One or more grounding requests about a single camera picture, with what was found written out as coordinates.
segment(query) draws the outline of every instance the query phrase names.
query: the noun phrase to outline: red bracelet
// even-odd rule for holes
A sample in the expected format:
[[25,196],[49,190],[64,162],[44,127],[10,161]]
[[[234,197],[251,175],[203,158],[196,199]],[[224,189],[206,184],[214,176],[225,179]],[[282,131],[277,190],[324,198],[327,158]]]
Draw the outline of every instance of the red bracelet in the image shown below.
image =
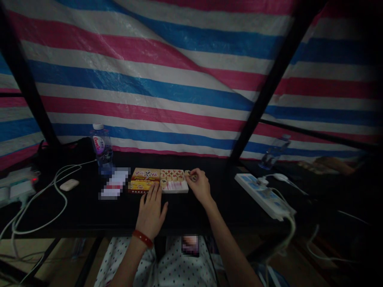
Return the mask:
[[143,234],[142,232],[138,231],[138,230],[135,230],[133,231],[133,236],[134,237],[137,237],[139,240],[141,240],[143,243],[146,244],[146,246],[149,248],[149,249],[152,249],[153,248],[153,242],[150,240],[149,237],[147,237],[145,234]]

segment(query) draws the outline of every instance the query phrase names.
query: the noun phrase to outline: phone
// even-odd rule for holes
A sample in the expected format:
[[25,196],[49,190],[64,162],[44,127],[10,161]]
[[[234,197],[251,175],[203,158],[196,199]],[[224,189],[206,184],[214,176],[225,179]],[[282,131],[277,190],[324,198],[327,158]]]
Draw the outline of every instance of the phone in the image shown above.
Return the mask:
[[199,237],[198,235],[185,235],[181,240],[181,251],[183,254],[199,257]]

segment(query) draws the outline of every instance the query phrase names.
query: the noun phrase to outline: polka dot pants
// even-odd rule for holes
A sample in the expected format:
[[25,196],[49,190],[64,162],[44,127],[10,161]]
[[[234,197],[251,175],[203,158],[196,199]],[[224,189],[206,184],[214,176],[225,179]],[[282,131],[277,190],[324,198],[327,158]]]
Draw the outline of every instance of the polka dot pants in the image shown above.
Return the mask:
[[[114,237],[110,241],[95,287],[108,286],[129,246],[130,238]],[[199,257],[181,252],[181,237],[168,237],[166,253],[157,263],[154,248],[147,250],[138,265],[134,287],[217,286],[205,240],[199,237]]]

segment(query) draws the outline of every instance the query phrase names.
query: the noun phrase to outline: striped tarp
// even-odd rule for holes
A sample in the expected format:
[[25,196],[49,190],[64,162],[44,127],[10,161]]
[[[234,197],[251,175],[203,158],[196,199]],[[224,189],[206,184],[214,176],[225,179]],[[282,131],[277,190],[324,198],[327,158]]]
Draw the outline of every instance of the striped tarp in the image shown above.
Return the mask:
[[[114,150],[227,157],[286,36],[294,0],[3,0],[61,142],[102,122]],[[373,142],[374,78],[353,21],[326,7],[264,118]],[[286,131],[259,124],[243,158]],[[360,151],[292,135],[284,160]]]
[[[0,93],[20,93],[0,55]],[[0,98],[0,170],[32,156],[44,139],[24,98]]]

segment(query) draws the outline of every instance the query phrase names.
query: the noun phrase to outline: charging cable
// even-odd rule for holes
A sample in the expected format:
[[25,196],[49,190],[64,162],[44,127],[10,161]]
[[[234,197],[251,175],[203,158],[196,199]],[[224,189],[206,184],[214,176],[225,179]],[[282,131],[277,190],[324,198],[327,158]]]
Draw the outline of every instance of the charging cable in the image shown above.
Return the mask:
[[263,181],[263,180],[266,180],[266,177],[268,176],[273,176],[275,179],[279,180],[279,181],[284,181],[288,184],[290,184],[291,186],[295,187],[296,189],[298,189],[302,194],[304,195],[308,195],[308,193],[304,192],[302,189],[300,189],[295,183],[291,182],[287,176],[281,174],[281,173],[274,173],[274,174],[270,174],[270,175],[265,175],[261,178],[259,178],[258,180],[259,181]]
[[[78,164],[78,165],[67,165],[67,166],[64,166],[62,168],[60,168],[54,179],[50,182],[49,185],[47,185],[44,189],[42,189],[41,191],[39,191],[38,193],[36,193],[32,198],[31,200],[26,203],[26,200],[25,198],[21,198],[20,201],[22,202],[22,206],[19,210],[19,212],[16,214],[16,216],[14,218],[12,218],[10,220],[10,222],[8,222],[8,224],[5,226],[5,228],[3,229],[3,231],[1,232],[0,234],[0,240],[2,239],[5,231],[8,229],[8,227],[10,225],[12,225],[12,236],[11,236],[11,242],[12,242],[12,248],[13,248],[13,251],[14,251],[14,255],[15,255],[15,258],[16,260],[18,261],[23,261],[19,255],[18,255],[18,252],[17,252],[17,248],[16,248],[16,243],[15,243],[15,234],[29,234],[29,233],[33,233],[37,230],[40,230],[40,229],[43,229],[44,227],[46,227],[47,225],[51,224],[53,221],[55,221],[63,212],[64,210],[66,209],[67,205],[68,205],[68,199],[67,197],[60,191],[60,189],[58,188],[57,186],[57,183],[63,179],[65,179],[66,177],[70,176],[72,173],[75,173],[76,171],[79,171],[81,168],[82,168],[82,165],[85,165],[87,163],[92,163],[96,160],[92,160],[92,161],[88,161],[88,162],[85,162],[85,163],[81,163],[81,164]],[[68,173],[67,175],[63,176],[62,178],[58,179],[60,175],[62,175],[63,173],[65,173],[66,171],[70,170],[70,169],[73,169],[75,168],[76,169],[70,173]],[[51,187],[52,185],[54,185],[56,191],[63,197],[64,199],[64,207],[63,209],[59,212],[59,214],[53,218],[51,221],[49,221],[48,223],[38,227],[38,228],[35,228],[35,229],[32,229],[32,230],[27,230],[27,231],[18,231],[17,230],[17,227],[20,223],[20,221],[22,220],[24,214],[26,213],[27,209],[29,208],[29,206],[31,205],[32,201],[34,201],[36,198],[38,198],[44,191],[46,191],[49,187]],[[40,258],[40,260],[38,261],[38,263],[36,264],[35,267],[33,267],[33,269],[22,279],[22,281],[19,283],[19,286],[24,282],[24,280],[29,276],[29,274],[41,263],[42,259],[44,258],[44,254],[42,255],[42,257]]]
[[273,254],[268,258],[266,259],[266,262],[265,262],[265,267],[266,267],[266,271],[265,271],[265,276],[266,276],[266,287],[269,286],[269,281],[268,281],[268,266],[269,266],[269,262],[270,260],[276,255],[278,254],[279,252],[285,250],[288,245],[290,244],[292,238],[294,237],[294,234],[295,234],[295,230],[296,230],[296,224],[295,224],[295,219],[293,216],[286,216],[285,217],[289,222],[290,222],[290,233],[288,234],[288,236],[286,237],[286,239],[284,241],[282,241],[276,248],[275,248],[275,251],[273,252]]
[[353,261],[353,260],[347,260],[347,259],[342,259],[342,258],[336,258],[336,257],[321,257],[317,254],[315,254],[311,248],[310,248],[310,244],[312,243],[312,241],[314,240],[314,238],[316,237],[316,235],[318,234],[318,231],[319,231],[319,224],[317,224],[315,226],[315,230],[314,230],[314,233],[313,235],[311,236],[310,240],[306,242],[306,248],[307,250],[315,257],[315,258],[318,258],[318,259],[321,259],[321,260],[327,260],[327,261],[343,261],[343,262],[350,262],[350,263],[359,263],[358,261]]

